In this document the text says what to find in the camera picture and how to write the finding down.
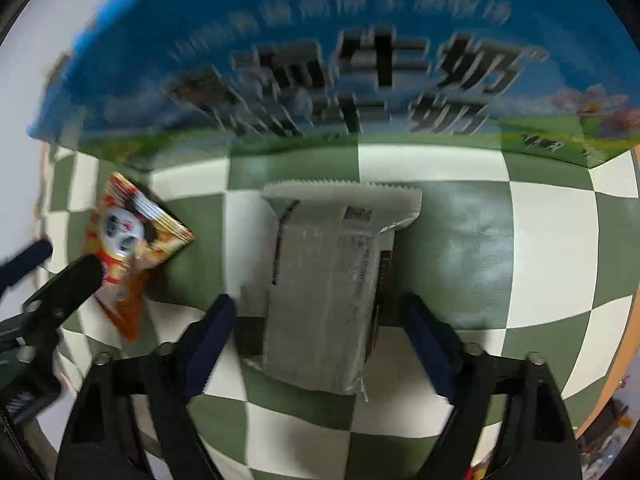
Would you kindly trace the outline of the panda orange snack bag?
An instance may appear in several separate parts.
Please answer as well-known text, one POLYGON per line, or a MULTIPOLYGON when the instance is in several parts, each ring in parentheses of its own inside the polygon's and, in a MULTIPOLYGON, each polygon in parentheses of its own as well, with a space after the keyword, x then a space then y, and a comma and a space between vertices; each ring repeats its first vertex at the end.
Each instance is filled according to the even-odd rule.
POLYGON ((151 270, 194 241, 194 234, 119 172, 110 174, 91 214, 84 251, 103 266, 94 294, 119 335, 140 336, 143 293, 151 270))

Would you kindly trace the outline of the silver white wafer packet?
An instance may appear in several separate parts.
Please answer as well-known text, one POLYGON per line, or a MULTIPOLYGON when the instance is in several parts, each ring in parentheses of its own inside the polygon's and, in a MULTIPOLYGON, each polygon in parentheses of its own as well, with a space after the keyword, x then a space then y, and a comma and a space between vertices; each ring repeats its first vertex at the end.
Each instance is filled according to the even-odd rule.
POLYGON ((381 260, 396 231, 420 216, 421 190, 284 180, 266 184, 262 199, 270 211, 266 268, 248 296, 264 331, 247 364, 308 391, 360 393, 381 260))

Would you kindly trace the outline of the green white checkered mat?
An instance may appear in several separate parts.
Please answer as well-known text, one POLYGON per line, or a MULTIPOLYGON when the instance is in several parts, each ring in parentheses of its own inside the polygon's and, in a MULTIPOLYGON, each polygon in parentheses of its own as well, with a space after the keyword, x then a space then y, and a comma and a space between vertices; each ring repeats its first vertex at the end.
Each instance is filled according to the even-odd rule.
POLYGON ((549 363, 575 428, 596 408, 639 285, 639 185, 630 153, 585 169, 443 146, 347 145, 158 170, 149 186, 194 233, 149 291, 139 340, 87 302, 63 325, 58 362, 77 388, 99 353, 138 356, 178 338, 222 292, 247 337, 224 349, 190 414, 228 479, 412 476, 449 414, 390 312, 360 396, 312 393, 247 364, 262 328, 248 286, 262 280, 280 180, 388 181, 420 188, 419 218, 395 238, 392 287, 420 295, 489 353, 549 363))

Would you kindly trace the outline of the cardboard box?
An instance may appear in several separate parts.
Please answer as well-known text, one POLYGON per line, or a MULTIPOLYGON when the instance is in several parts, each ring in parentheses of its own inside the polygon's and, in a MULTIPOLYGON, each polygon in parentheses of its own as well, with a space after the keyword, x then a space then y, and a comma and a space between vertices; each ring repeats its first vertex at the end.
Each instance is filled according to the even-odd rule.
POLYGON ((639 51, 606 0, 106 0, 30 133, 142 168, 341 138, 590 168, 639 142, 639 51))

